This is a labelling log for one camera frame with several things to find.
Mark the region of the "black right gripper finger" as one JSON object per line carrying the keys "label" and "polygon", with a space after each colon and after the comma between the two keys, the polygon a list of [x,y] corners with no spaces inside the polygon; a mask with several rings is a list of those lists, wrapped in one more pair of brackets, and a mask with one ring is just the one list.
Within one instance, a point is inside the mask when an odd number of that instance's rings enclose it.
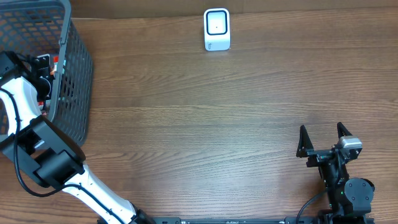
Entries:
{"label": "black right gripper finger", "polygon": [[337,123],[338,138],[351,136],[352,134],[346,129],[342,122]]}
{"label": "black right gripper finger", "polygon": [[308,153],[313,151],[313,144],[309,138],[307,129],[304,125],[300,127],[299,142],[297,147],[297,157],[308,157]]}

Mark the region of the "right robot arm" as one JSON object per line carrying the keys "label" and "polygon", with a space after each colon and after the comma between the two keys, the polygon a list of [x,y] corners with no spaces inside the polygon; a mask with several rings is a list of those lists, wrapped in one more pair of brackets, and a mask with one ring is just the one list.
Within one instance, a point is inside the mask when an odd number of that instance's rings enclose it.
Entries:
{"label": "right robot arm", "polygon": [[[363,143],[341,122],[336,128],[338,142],[331,149],[314,150],[307,129],[304,125],[300,127],[296,156],[306,157],[307,167],[318,168],[325,189],[302,206],[295,223],[374,223],[366,217],[371,212],[374,184],[368,179],[351,178],[346,169],[348,162],[358,158]],[[328,197],[329,209],[320,210],[316,217],[303,218],[304,210],[324,195]]]}

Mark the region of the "teal Kleenex tissue pack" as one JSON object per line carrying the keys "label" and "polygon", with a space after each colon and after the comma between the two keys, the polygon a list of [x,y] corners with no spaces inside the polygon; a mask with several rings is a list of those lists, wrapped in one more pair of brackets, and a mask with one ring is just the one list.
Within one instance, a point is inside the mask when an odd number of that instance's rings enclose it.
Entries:
{"label": "teal Kleenex tissue pack", "polygon": [[[65,73],[66,60],[63,61],[63,64],[62,64],[62,65],[63,65],[63,68],[62,68],[62,75],[63,75],[63,74]],[[57,70],[58,70],[58,61],[55,60],[55,61],[53,62],[53,70],[51,71],[51,74],[52,74],[53,76],[55,76]]]}

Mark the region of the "orange spaghetti package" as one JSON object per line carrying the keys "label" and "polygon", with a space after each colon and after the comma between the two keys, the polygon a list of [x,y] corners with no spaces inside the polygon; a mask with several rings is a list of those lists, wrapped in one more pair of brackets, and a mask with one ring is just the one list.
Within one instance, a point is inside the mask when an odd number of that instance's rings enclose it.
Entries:
{"label": "orange spaghetti package", "polygon": [[55,76],[51,74],[51,71],[53,70],[53,62],[55,60],[58,61],[58,56],[55,54],[50,54],[50,66],[45,68],[39,68],[39,74],[41,79],[46,80],[50,85],[49,93],[47,94],[47,96],[43,101],[39,102],[39,108],[43,115],[48,115],[50,111],[52,87],[53,87],[53,81],[55,80]]}

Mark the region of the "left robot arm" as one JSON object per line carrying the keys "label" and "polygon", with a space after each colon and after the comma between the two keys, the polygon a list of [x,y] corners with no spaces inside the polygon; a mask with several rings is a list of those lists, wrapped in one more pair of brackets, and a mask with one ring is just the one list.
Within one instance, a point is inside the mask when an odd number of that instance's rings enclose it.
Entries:
{"label": "left robot arm", "polygon": [[42,114],[39,102],[52,86],[37,75],[38,65],[37,58],[1,52],[1,100],[9,125],[1,152],[13,162],[21,187],[41,198],[64,191],[104,223],[153,223],[153,218],[100,181],[79,145]]}

